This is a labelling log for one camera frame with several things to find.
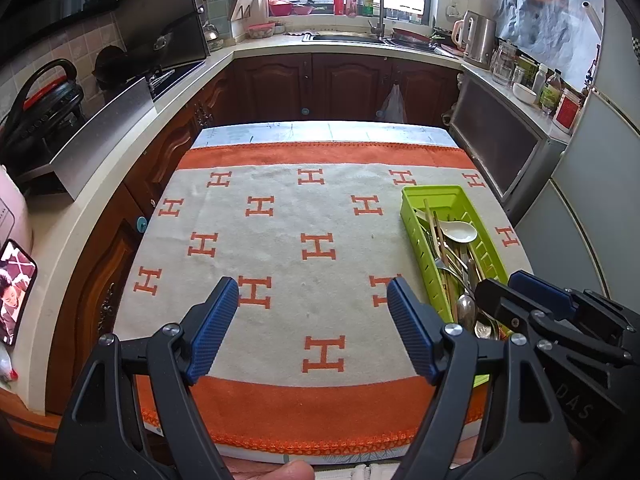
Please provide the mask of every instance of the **white tube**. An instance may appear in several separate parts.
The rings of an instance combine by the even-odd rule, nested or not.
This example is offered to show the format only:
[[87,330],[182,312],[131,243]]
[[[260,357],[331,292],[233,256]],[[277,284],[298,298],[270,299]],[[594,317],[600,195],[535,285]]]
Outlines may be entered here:
[[582,2],[582,8],[584,9],[584,12],[587,13],[587,16],[591,21],[591,25],[596,29],[596,34],[600,39],[602,39],[602,22],[600,21],[596,11],[593,10],[593,7],[591,7],[589,2]]

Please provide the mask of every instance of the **stainless steel kettle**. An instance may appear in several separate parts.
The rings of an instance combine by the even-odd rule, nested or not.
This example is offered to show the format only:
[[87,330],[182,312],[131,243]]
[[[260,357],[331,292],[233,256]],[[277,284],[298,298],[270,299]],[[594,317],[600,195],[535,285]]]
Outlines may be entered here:
[[454,24],[451,39],[465,51],[466,61],[489,70],[494,51],[495,29],[494,20],[468,10],[464,19]]

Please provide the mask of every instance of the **person on phone screen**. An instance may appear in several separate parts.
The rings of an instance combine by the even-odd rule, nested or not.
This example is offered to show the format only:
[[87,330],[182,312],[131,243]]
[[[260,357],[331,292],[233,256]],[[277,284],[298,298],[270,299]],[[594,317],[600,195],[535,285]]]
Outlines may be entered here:
[[0,298],[2,299],[0,319],[4,323],[7,333],[8,340],[5,341],[6,343],[11,344],[13,342],[15,323],[24,299],[24,291],[27,290],[28,285],[28,276],[19,274],[15,280],[12,280],[6,270],[0,269]]

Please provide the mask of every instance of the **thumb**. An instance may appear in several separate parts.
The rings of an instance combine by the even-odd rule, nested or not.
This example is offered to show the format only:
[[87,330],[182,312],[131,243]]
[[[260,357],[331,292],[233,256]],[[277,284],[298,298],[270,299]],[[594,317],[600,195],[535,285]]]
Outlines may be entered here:
[[314,469],[308,463],[295,460],[261,476],[260,480],[314,480],[315,476]]

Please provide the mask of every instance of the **brown cabinet door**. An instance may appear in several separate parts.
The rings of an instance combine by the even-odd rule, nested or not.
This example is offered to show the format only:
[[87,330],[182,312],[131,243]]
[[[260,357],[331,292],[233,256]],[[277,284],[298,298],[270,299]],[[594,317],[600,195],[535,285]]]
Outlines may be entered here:
[[310,104],[311,54],[236,59],[239,123],[315,118]]
[[319,119],[374,121],[389,92],[384,57],[314,54],[314,106]]
[[142,234],[142,211],[122,184],[109,200],[76,263],[60,306],[47,368],[46,410],[62,415],[98,338],[113,330]]
[[193,108],[186,105],[158,133],[127,173],[124,183],[147,219],[151,218],[178,162],[200,131]]
[[238,100],[235,99],[232,68],[225,68],[204,85],[187,106],[192,108],[200,129],[238,124]]
[[400,85],[407,122],[444,127],[441,115],[458,99],[457,74],[444,66],[394,60],[393,83]]

